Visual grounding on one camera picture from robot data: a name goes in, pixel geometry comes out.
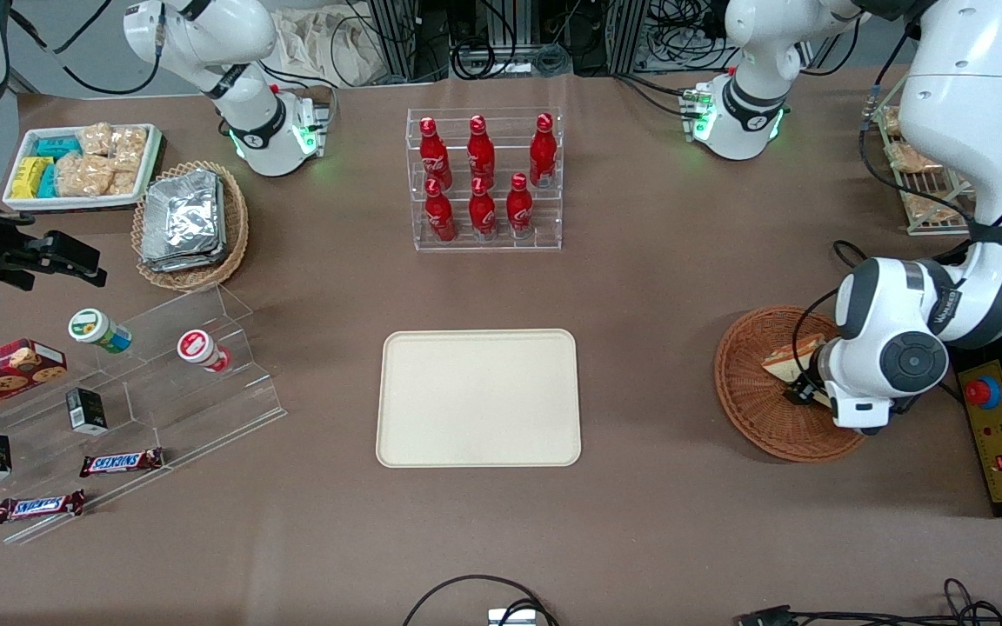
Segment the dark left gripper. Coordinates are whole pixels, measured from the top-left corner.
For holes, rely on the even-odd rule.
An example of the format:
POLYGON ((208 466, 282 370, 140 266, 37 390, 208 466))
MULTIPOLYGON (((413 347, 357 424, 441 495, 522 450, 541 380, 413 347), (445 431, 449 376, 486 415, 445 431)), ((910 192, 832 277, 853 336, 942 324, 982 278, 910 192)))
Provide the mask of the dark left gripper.
POLYGON ((818 402, 834 411, 834 401, 828 395, 825 380, 818 370, 807 370, 804 373, 804 381, 788 383, 783 396, 788 402, 799 405, 799 407, 806 407, 806 405, 818 402))

